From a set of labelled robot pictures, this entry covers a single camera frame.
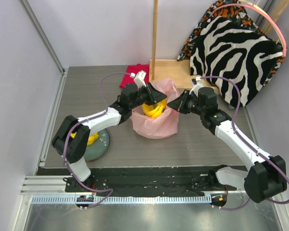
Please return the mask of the yellow banana bunch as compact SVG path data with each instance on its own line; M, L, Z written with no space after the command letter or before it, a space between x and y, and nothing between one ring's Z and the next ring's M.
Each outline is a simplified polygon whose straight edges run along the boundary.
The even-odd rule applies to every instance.
M75 136L76 136L76 132L75 133L71 133L71 135L70 135L70 137L72 137L72 138L74 138ZM92 145L98 138L99 138L98 132L94 133L93 135L91 135L88 138L87 146Z
M164 99L154 105L147 105L144 103L142 104L142 110L147 117L157 118L164 112L166 106L167 106L167 100Z

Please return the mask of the pink plastic bag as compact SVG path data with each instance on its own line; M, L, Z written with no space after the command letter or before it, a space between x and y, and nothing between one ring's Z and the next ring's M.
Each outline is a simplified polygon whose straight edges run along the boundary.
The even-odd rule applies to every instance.
M180 96L175 86L174 80L170 78L153 82L153 87L167 95L167 103ZM138 106L132 111L131 115L133 130L148 139L163 139L170 137L178 132L179 113L168 106L157 118L147 117L142 106Z

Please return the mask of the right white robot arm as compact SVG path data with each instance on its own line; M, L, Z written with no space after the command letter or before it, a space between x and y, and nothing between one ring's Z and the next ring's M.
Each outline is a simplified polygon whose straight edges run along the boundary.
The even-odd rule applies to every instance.
M260 203L287 189L286 163L279 155L271 156L260 149L246 135L240 136L238 127L232 124L231 117L218 108L214 90L203 87L195 95L185 90L168 107L181 113L193 113L200 117L202 125L213 135L226 143L241 159L246 171L221 166L208 177L208 185L219 190L224 185L243 189L249 198Z

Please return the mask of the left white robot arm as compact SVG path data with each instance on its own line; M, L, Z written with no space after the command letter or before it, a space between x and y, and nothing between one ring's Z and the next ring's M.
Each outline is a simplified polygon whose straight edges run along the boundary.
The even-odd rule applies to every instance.
M77 178L76 186L82 192L88 192L93 186L91 171L84 159L89 137L108 127L124 123L131 117L132 109L142 104L154 105L167 98L149 83L138 88L136 84L127 84L117 100L105 110L87 117L67 116L52 140L52 147L62 156L64 164Z

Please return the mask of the zebra pattern cloth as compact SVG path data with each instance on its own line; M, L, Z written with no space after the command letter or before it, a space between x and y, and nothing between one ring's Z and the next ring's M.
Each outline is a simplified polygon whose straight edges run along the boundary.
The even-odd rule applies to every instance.
M248 105L283 61L283 48L265 35L221 16L210 18L196 37L190 74L207 77L224 100Z

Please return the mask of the dark green plate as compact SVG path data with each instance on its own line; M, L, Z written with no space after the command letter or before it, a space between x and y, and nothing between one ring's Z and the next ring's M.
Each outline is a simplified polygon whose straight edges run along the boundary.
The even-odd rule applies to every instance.
M104 155L110 145L110 136L106 129L98 132L98 139L88 145L84 154L85 161L94 161Z

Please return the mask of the orange floral cloth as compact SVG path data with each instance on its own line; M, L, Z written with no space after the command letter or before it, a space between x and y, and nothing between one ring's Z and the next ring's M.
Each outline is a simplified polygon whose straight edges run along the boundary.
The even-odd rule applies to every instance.
M268 37L247 9L263 15L277 33ZM285 37L275 21L256 5L240 0L214 2L193 29L178 60L189 61L191 76L205 76L223 88L221 76L233 81L249 102L275 75L287 54Z

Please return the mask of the wooden stand with post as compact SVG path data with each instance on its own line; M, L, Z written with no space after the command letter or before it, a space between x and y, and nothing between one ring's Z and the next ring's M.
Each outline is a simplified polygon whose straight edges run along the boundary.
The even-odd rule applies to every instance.
M192 87L190 61L177 61L186 40L212 0L151 0L152 39L149 79L171 78L179 91Z

